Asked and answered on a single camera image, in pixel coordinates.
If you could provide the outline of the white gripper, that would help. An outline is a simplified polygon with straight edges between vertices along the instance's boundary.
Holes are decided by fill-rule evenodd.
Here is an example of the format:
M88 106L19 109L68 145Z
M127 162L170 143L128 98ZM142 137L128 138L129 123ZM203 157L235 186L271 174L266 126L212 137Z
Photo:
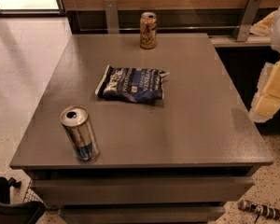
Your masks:
M271 36L272 49L280 53L280 7L261 21L254 23L250 33L258 36ZM280 110L280 60L264 64L249 110L249 117L256 123L263 123Z

